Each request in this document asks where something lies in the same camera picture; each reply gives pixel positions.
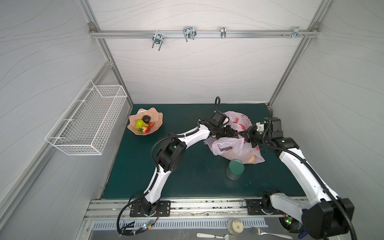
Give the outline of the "pink plastic bag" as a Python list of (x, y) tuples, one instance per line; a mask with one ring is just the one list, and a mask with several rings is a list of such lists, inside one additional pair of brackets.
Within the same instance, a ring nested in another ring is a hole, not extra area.
[[(245, 131), (252, 126), (251, 120), (242, 113), (227, 111), (225, 112), (225, 115), (230, 118), (228, 126), (231, 126), (232, 129), (238, 132)], [(252, 148), (251, 144), (247, 143), (241, 136), (238, 136), (238, 138), (220, 138), (218, 140), (209, 137), (204, 141), (204, 144), (209, 147), (215, 156), (221, 156), (230, 161), (239, 160), (243, 164), (248, 164), (252, 155), (256, 156), (254, 164), (263, 163), (265, 161), (259, 146)]]

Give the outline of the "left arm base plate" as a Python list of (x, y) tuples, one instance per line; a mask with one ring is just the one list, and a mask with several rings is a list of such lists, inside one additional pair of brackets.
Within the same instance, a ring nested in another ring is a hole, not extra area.
[(130, 217), (169, 217), (170, 210), (170, 201), (157, 201), (150, 204), (146, 199), (143, 199), (132, 205)]

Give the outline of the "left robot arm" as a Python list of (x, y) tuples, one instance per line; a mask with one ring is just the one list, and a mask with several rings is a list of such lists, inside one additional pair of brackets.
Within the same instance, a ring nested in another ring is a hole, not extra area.
[(186, 150), (209, 137), (236, 138), (238, 131), (228, 125), (214, 127), (212, 130), (205, 125), (199, 125), (185, 133), (168, 135), (156, 142), (156, 145), (162, 145), (157, 157), (152, 159), (156, 165), (155, 171), (144, 191), (144, 197), (140, 200), (140, 206), (146, 215), (152, 215), (155, 212), (167, 179), (181, 165)]

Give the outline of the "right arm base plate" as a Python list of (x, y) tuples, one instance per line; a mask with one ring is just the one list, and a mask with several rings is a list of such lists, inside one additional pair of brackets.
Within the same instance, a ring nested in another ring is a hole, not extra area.
[(263, 201), (257, 199), (245, 199), (245, 208), (250, 216), (271, 215), (263, 209)]

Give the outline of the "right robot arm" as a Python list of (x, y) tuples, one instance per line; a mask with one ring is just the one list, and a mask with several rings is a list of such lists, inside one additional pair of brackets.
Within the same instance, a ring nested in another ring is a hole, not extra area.
[(261, 210), (267, 215), (280, 211), (299, 221), (305, 232), (316, 240), (347, 233), (353, 240), (357, 239), (352, 224), (355, 210), (353, 203), (348, 198), (342, 199), (329, 188), (292, 138), (285, 138), (283, 131), (273, 127), (271, 123), (265, 123), (264, 127), (263, 131), (259, 131), (257, 126), (252, 126), (239, 134), (252, 147), (263, 144), (273, 150), (300, 184), (308, 203), (273, 190), (263, 195), (260, 202)]

